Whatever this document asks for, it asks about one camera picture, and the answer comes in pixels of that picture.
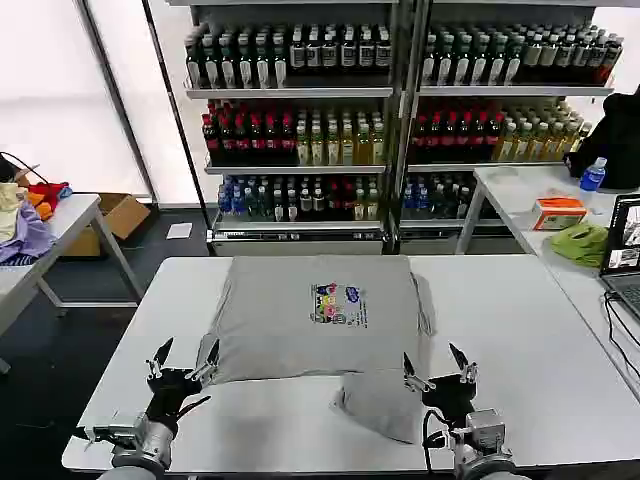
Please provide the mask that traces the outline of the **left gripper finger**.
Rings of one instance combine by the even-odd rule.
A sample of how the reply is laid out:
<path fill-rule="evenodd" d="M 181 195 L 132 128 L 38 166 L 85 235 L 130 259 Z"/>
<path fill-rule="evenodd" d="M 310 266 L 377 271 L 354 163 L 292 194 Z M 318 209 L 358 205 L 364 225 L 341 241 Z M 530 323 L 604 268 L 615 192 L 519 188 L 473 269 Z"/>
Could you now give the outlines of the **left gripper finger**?
<path fill-rule="evenodd" d="M 201 341 L 195 368 L 186 375 L 186 379 L 200 387 L 214 383 L 219 370 L 220 339 Z"/>
<path fill-rule="evenodd" d="M 149 377 L 161 376 L 161 369 L 169 356 L 173 341 L 174 338 L 170 337 L 156 350 L 151 359 L 146 360 L 146 364 L 149 368 Z"/>

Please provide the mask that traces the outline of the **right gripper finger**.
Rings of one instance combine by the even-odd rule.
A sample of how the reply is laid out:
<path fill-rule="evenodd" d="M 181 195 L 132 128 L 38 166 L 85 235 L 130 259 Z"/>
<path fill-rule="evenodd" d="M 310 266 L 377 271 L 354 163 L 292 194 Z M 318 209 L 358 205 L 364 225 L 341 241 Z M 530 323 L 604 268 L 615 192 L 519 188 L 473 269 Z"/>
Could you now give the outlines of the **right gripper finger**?
<path fill-rule="evenodd" d="M 478 375 L 478 365 L 476 362 L 470 362 L 462 350 L 457 348 L 453 343 L 449 344 L 450 351 L 460 369 L 460 382 L 466 384 L 475 384 Z"/>
<path fill-rule="evenodd" d="M 404 385 L 410 391 L 428 393 L 436 390 L 436 385 L 433 382 L 424 380 L 416 374 L 413 363 L 406 352 L 403 353 L 403 371 Z"/>

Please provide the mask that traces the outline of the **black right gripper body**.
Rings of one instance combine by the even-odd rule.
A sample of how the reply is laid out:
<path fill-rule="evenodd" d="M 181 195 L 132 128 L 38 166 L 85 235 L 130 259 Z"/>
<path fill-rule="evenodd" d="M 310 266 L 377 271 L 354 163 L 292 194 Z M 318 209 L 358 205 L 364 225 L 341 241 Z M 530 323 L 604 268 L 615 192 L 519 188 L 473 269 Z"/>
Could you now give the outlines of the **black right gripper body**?
<path fill-rule="evenodd" d="M 423 405 L 438 409 L 453 428 L 463 428 L 466 416 L 474 411 L 476 384 L 462 382 L 460 374 L 436 377 L 430 382 L 435 388 L 422 394 Z"/>

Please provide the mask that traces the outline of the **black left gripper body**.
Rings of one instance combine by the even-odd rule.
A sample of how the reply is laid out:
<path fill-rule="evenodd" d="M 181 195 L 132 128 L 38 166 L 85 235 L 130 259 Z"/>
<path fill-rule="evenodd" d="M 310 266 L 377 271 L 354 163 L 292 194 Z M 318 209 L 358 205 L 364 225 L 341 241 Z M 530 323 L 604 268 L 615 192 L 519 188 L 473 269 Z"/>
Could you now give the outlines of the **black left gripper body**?
<path fill-rule="evenodd" d="M 148 376 L 147 385 L 152 392 L 147 418 L 158 423 L 176 423 L 184 401 L 202 390 L 190 369 L 162 368 Z"/>

